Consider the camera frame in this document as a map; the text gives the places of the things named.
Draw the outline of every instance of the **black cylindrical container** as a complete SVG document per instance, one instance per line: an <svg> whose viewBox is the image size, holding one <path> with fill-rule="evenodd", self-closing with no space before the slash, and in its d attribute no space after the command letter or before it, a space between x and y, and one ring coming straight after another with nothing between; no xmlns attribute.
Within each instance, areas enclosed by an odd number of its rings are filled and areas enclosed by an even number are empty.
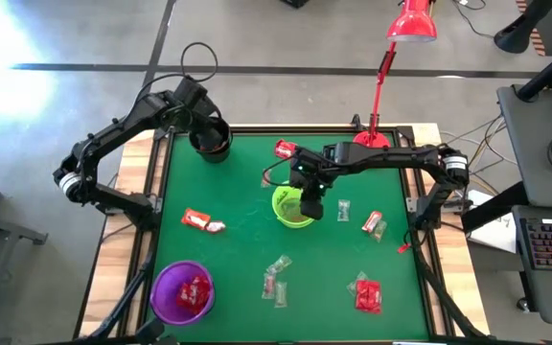
<svg viewBox="0 0 552 345"><path fill-rule="evenodd" d="M203 159L210 163L220 163L229 156L229 149L234 140L234 134L231 132L231 127L221 118L215 118L217 120L215 129L223 136L223 143L217 149L205 150L201 149L199 140L197 139L197 133L189 133L189 141L191 146L199 153Z"/></svg>

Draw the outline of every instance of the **purple plastic bowl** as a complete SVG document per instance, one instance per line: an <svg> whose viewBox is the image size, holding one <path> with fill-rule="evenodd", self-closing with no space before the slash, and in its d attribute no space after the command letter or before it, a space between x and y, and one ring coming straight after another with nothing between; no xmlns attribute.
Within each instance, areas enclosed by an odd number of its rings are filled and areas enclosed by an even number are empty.
<svg viewBox="0 0 552 345"><path fill-rule="evenodd" d="M205 275L210 283L210 296L203 310L193 315L176 304L176 295L183 283L191 283L197 275ZM215 303L215 285L208 270L199 263L181 261L165 267L152 286L150 305L161 321L175 326L190 325L199 321Z"/></svg>

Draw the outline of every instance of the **gray floor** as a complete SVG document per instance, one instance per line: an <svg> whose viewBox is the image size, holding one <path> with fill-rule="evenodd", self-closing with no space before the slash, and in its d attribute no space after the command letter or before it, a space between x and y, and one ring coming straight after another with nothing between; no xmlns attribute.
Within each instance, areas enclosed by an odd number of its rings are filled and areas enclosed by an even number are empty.
<svg viewBox="0 0 552 345"><path fill-rule="evenodd" d="M50 233L44 247L19 246L0 287L0 337L10 336L14 344L72 335L104 217L67 201L51 172L74 142L125 115L145 73L8 68L148 65L166 2L1 2L0 216ZM178 0L159 63L177 65L182 48L201 40L215 48L221 65L376 68L387 48L386 29L399 12L397 2L310 0L295 11L277 0ZM469 13L481 32L493 34L518 16L514 0L487 2L485 10ZM438 40L400 45L393 68L539 71L551 60L531 48L521 55L497 50L490 39L470 31L449 1L439 2L435 20ZM211 64L204 53L191 52L186 63ZM153 89L176 82L160 81ZM382 120L433 122L462 133L495 117L495 90L513 82L525 80L390 77L383 88ZM370 113L375 78L219 75L206 86L230 123L345 123L354 113L364 118ZM470 138L480 140L482 133ZM493 143L513 157L506 131ZM467 154L475 149L456 145ZM494 159L486 154L480 164ZM102 162L102 181L116 172L119 160L118 151ZM498 190L519 180L517 167L509 163L482 176ZM515 310L520 283L511 273L479 269L477 279L493 334L552 339L551 325Z"/></svg>

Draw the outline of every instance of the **red candy wrapper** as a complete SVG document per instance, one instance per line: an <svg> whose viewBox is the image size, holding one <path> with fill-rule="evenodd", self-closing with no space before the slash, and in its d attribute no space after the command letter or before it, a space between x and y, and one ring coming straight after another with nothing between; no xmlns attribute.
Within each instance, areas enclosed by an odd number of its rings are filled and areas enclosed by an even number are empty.
<svg viewBox="0 0 552 345"><path fill-rule="evenodd" d="M369 280L356 282L355 308L360 311L380 313L382 295L380 294L380 283Z"/></svg>
<svg viewBox="0 0 552 345"><path fill-rule="evenodd" d="M183 283L176 295L176 304L199 314L210 298L210 282L205 276L195 276L191 283Z"/></svg>
<svg viewBox="0 0 552 345"><path fill-rule="evenodd" d="M382 219L382 213L379 211L373 211L370 214L370 217L365 221L365 224L361 227L361 230L372 233L374 228L376 227L376 224L379 223L379 221Z"/></svg>
<svg viewBox="0 0 552 345"><path fill-rule="evenodd" d="M184 216L182 216L180 221L183 224L191 225L197 229L203 230L210 222L210 216L188 208L184 211Z"/></svg>
<svg viewBox="0 0 552 345"><path fill-rule="evenodd" d="M295 143L287 142L285 139L281 139L276 142L276 147L274 148L274 154L285 159L289 158L295 152L297 145Z"/></svg>

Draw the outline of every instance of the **desk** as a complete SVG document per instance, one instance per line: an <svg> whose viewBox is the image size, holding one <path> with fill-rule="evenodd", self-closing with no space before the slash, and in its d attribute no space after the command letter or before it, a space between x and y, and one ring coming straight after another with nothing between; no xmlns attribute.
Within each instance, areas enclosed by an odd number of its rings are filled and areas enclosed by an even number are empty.
<svg viewBox="0 0 552 345"><path fill-rule="evenodd" d="M417 145L440 143L440 137L436 125L418 124L408 126L411 126L413 129L410 131L414 133ZM265 128L265 126L245 127ZM317 126L297 126L297 128L310 127ZM332 127L336 128L343 126L334 125ZM118 190L124 193L133 191L156 194L160 194L160 191L162 192L165 190L163 185L161 185L163 161L166 155L166 150L164 148L165 146L161 145L158 148L151 148L151 146L151 132L142 133L126 144L119 178L116 183L116 188ZM156 157L156 159L155 164L149 167L151 153L153 153L153 156ZM145 182L149 181L149 179L146 179L147 171L151 171L154 174L152 183L149 184L148 187L145 186ZM408 186L409 192L414 196L418 191L417 185L412 182L414 181L414 172L406 171L405 175L408 177L407 180L410 181ZM422 176L424 187L428 191L433 182L428 175L423 173ZM445 216L444 220L448 222L460 223L457 217L452 216ZM106 235L125 224L127 224L127 220L122 216L111 217L105 224L103 234ZM125 231L122 234L108 239L108 241L101 246L96 257L95 269L87 289L87 295L85 298L86 303L80 313L77 334L89 334L95 330L104 317L106 317L111 311L125 287L129 265L136 265L136 263L129 258L130 254L132 254L135 247L135 249L140 252L140 255L143 255L143 252L146 251L148 246L149 241L147 241L147 239L149 236L150 234L135 234L133 229L129 229L129 231ZM141 245L138 244L138 241L135 241L140 238L144 238ZM487 333L488 326L473 274L472 262L464 234L456 229L443 227L435 233L435 245L437 246L437 252L439 255L434 256L436 259L434 264L436 267L437 264L440 264L440 268L437 269L442 270L448 292L451 294L463 313L471 320L474 326L480 331ZM429 247L425 246L424 252L426 259L430 262L432 256L430 255ZM356 274L356 272L352 271L351 279L354 279ZM443 310L437 300L437 297L431 291L430 287L427 290L427 300L431 305L431 316L429 316L429 318L433 320L431 323L433 324L436 333L444 334L449 329L449 323L445 323L443 320ZM126 323L125 333L132 333L137 327L138 314L143 311L141 310L142 306L140 303L140 295L141 293L137 294L136 299L132 304L129 319Z"/></svg>

